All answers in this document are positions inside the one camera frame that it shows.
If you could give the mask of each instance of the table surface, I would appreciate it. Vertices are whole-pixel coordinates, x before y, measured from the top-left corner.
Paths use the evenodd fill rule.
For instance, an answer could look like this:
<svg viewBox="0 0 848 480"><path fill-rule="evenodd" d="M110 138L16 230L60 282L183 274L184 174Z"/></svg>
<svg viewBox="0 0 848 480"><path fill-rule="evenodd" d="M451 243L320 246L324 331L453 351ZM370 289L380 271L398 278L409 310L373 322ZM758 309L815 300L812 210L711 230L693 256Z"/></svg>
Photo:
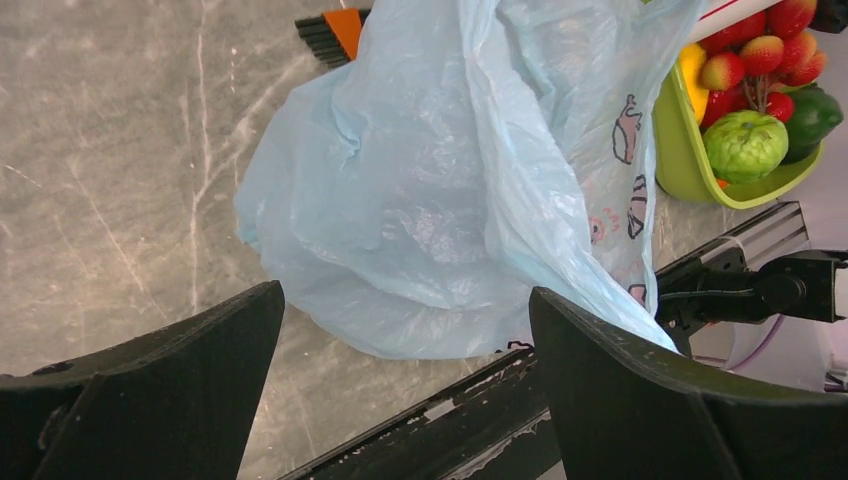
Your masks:
<svg viewBox="0 0 848 480"><path fill-rule="evenodd" d="M234 234L233 195L288 91L324 71L294 20L338 6L0 4L0 371L109 347L266 280ZM661 196L655 265L753 213ZM276 478L490 360L376 359L290 309L240 478Z"/></svg>

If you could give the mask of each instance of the green plastic bowl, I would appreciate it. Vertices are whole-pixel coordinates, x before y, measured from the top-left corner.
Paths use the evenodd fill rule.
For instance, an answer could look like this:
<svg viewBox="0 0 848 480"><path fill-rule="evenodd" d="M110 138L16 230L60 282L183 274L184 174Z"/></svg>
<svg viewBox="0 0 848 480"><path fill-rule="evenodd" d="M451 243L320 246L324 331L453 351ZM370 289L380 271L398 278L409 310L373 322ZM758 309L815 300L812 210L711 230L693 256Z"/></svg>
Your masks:
<svg viewBox="0 0 848 480"><path fill-rule="evenodd" d="M695 111L686 93L680 67L668 74L654 106L654 135L657 146L657 182L680 200L718 203L743 210L770 202L801 183L816 168L822 147L806 159L777 167L761 180L747 185L719 187Z"/></svg>

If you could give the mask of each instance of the light blue plastic bag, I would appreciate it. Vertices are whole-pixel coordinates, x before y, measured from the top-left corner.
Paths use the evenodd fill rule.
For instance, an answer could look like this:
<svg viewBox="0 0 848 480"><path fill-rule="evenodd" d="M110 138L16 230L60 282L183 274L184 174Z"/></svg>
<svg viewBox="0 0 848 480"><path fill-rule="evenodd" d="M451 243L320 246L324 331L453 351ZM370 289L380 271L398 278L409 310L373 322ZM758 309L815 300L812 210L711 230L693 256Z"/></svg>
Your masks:
<svg viewBox="0 0 848 480"><path fill-rule="evenodd" d="M293 90L235 204L286 298L353 347L532 344L542 285L656 324L651 109L704 0L378 0L356 62Z"/></svg>

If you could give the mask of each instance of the brush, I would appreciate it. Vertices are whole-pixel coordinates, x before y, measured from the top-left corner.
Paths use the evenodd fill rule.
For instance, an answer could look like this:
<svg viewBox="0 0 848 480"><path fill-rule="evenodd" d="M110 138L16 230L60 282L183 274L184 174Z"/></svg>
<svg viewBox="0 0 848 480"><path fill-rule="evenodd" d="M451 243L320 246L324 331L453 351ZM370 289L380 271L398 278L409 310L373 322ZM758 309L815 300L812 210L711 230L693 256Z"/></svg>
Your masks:
<svg viewBox="0 0 848 480"><path fill-rule="evenodd" d="M332 10L320 17L297 20L294 25L318 60L330 68L338 68L356 58L362 25L369 13L370 8Z"/></svg>

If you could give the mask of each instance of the strawberry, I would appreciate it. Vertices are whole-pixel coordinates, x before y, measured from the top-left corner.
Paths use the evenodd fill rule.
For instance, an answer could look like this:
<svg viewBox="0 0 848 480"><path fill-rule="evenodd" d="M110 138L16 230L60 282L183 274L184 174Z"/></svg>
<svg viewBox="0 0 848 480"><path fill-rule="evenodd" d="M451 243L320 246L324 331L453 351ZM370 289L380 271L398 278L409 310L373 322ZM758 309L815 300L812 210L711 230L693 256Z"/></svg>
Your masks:
<svg viewBox="0 0 848 480"><path fill-rule="evenodd" d="M766 12L760 11L717 31L698 43L708 54L715 55L728 47L738 47L751 39L764 35L766 33L766 21Z"/></svg>
<svg viewBox="0 0 848 480"><path fill-rule="evenodd" d="M707 98L707 110L701 120L701 128L709 128L719 118L728 113L750 108L745 94L740 88L732 88L726 92L710 92Z"/></svg>
<svg viewBox="0 0 848 480"><path fill-rule="evenodd" d="M714 55L701 67L701 85L708 90L730 90L739 85L744 76L745 65L733 52Z"/></svg>
<svg viewBox="0 0 848 480"><path fill-rule="evenodd" d="M739 51L745 64L745 74L758 77L771 73L783 60L783 40L774 35L763 35L746 43Z"/></svg>
<svg viewBox="0 0 848 480"><path fill-rule="evenodd" d="M790 87L807 85L808 83L813 83L817 78L819 78L819 75L821 75L821 72L824 71L824 67L826 66L827 54L817 51L813 54L813 57L807 61L807 63L800 67L796 67L795 70L784 75L781 78L781 81Z"/></svg>
<svg viewBox="0 0 848 480"><path fill-rule="evenodd" d="M768 28L772 35L789 38L810 26L816 15L817 0L782 0L768 9Z"/></svg>
<svg viewBox="0 0 848 480"><path fill-rule="evenodd" d="M808 30L783 41L783 60L775 69L777 73L789 73L807 63L816 53L816 37Z"/></svg>
<svg viewBox="0 0 848 480"><path fill-rule="evenodd" d="M766 113L781 122L788 122L794 112L795 102L789 95L781 92L770 92L766 97Z"/></svg>

